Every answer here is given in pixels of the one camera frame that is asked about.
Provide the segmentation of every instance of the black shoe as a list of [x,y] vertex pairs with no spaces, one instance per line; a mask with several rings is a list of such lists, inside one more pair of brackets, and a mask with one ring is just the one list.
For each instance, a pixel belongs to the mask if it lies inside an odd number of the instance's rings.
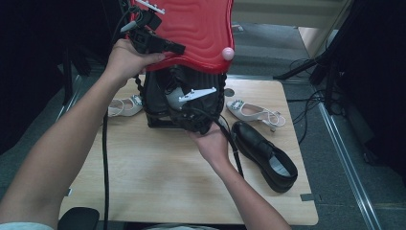
[[298,178],[298,169],[284,151],[244,122],[234,123],[232,132],[237,148],[259,166],[272,190],[284,193],[292,188]]

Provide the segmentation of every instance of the gray floor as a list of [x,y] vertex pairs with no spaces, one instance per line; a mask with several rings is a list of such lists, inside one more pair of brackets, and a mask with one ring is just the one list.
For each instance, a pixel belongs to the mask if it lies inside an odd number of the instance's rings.
[[[235,34],[236,57],[229,71],[229,78],[269,79],[283,74],[308,58],[299,32],[294,27],[280,27],[239,23],[243,31]],[[95,76],[101,70],[95,70]],[[314,86],[308,83],[308,73],[282,81],[288,100],[307,99]],[[96,77],[79,78],[76,89],[88,88]],[[55,121],[61,109],[63,90],[35,119],[20,142],[0,156],[0,197],[9,186],[22,159],[39,136]],[[305,103],[290,103],[292,118],[305,109]],[[293,229],[369,229],[360,209],[351,179],[342,164],[341,153],[327,128],[323,107],[316,106],[307,114],[308,129],[301,152],[310,187],[315,197],[319,222],[314,226],[293,226]],[[387,167],[372,167],[365,163],[362,150],[356,141],[349,122],[341,116],[328,117],[338,127],[350,162],[361,181],[378,218],[380,227],[375,229],[402,229],[406,226],[406,189],[400,176]],[[298,139],[304,133],[304,123],[297,123]],[[121,223],[111,223],[110,229],[121,229]]]

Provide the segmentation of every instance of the pink ball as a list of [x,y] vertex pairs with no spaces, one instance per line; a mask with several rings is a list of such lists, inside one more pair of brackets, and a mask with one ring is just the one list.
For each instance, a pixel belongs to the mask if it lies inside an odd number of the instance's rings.
[[221,52],[221,54],[223,55],[223,58],[225,60],[231,60],[234,58],[234,50],[230,47],[224,48],[224,50]]

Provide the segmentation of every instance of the red object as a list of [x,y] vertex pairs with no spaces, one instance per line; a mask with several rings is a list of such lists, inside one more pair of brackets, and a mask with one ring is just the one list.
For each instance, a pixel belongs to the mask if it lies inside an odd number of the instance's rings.
[[[175,64],[191,67],[194,70],[210,73],[226,73],[231,61],[224,59],[222,51],[230,47],[235,49],[231,28],[231,10],[233,0],[149,0],[165,14],[157,12],[162,19],[155,31],[164,39],[186,46],[183,55],[166,52],[166,58],[149,65],[148,71],[154,71]],[[147,7],[131,0],[146,10]]]

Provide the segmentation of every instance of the hand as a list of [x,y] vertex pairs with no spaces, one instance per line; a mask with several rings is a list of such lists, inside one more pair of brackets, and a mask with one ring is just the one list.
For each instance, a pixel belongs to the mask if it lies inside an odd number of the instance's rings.
[[197,144],[203,158],[216,168],[224,164],[231,164],[228,157],[228,142],[220,127],[212,123],[210,130],[201,135],[198,132],[187,131],[188,135]]
[[163,54],[139,54],[127,39],[119,39],[113,46],[104,72],[112,73],[125,82],[139,74],[144,67],[165,58]]

